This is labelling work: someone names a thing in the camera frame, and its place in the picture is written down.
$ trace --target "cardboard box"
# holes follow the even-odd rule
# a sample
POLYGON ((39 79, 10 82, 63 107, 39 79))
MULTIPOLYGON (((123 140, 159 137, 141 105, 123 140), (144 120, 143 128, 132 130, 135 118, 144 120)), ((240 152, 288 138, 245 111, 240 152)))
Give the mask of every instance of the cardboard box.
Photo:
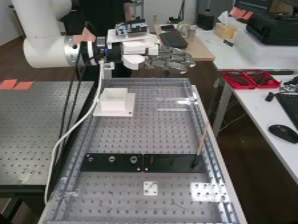
POLYGON ((214 28, 214 33, 220 38, 229 40, 234 38, 236 30, 237 30, 236 26, 233 25, 226 26, 222 23, 217 23, 214 28))

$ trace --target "black metal bracket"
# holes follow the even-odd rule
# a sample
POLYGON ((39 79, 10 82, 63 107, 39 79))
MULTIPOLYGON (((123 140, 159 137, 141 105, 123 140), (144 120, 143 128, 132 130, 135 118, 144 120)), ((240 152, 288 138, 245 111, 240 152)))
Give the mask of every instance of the black metal bracket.
POLYGON ((84 172, 143 172, 141 154, 87 153, 84 172))
POLYGON ((144 155, 144 172, 148 173, 205 173, 204 160, 192 154, 144 155))
POLYGON ((83 172, 205 173, 202 157, 189 154, 87 153, 83 172))

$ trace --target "keyboard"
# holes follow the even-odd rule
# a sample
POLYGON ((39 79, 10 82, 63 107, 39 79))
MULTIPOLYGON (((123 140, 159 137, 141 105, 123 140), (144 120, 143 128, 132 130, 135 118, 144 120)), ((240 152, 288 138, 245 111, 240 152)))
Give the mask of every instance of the keyboard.
POLYGON ((185 39, 181 36, 179 31, 161 33, 160 39, 161 39, 163 44, 167 47, 175 47, 175 48, 180 48, 180 49, 184 49, 188 47, 188 42, 185 41, 185 39))
POLYGON ((276 94, 280 104, 298 129, 298 95, 276 94))

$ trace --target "white cable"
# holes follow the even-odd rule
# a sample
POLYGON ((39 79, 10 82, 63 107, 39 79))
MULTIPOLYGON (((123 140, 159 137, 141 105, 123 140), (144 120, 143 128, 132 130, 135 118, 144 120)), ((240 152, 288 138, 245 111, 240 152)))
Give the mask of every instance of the white cable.
POLYGON ((53 147, 53 151, 52 151, 52 160, 51 160, 51 165, 49 165, 49 173, 48 173, 48 180, 47 180, 47 185, 45 185, 45 192, 44 192, 44 203, 47 204, 47 198, 48 198, 48 191, 49 191, 49 182, 51 182, 51 176, 52 176, 52 172, 53 172, 53 165, 55 165, 55 157, 57 154, 57 150, 59 150, 59 146, 63 143, 64 139, 68 137, 68 135, 73 132, 73 130, 77 128, 77 126, 81 124, 81 122, 87 119, 87 117, 89 116, 89 114, 92 113, 96 104, 99 102, 99 97, 100 97, 100 90, 101 90, 101 81, 103 81, 103 76, 104 76, 104 61, 100 61, 100 80, 99 80, 99 88, 97 88, 97 92, 96 92, 96 96, 93 99, 93 103, 92 106, 87 112, 87 114, 84 115, 84 117, 80 119, 80 121, 77 121, 77 123, 72 126, 72 128, 68 130, 68 132, 64 134, 64 136, 59 139, 55 147, 53 147))

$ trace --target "white cube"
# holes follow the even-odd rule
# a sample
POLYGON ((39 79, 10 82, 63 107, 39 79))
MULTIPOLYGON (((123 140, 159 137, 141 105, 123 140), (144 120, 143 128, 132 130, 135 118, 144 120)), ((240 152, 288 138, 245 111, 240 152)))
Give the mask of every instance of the white cube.
POLYGON ((100 96, 101 111, 127 111, 127 88, 105 88, 100 96))

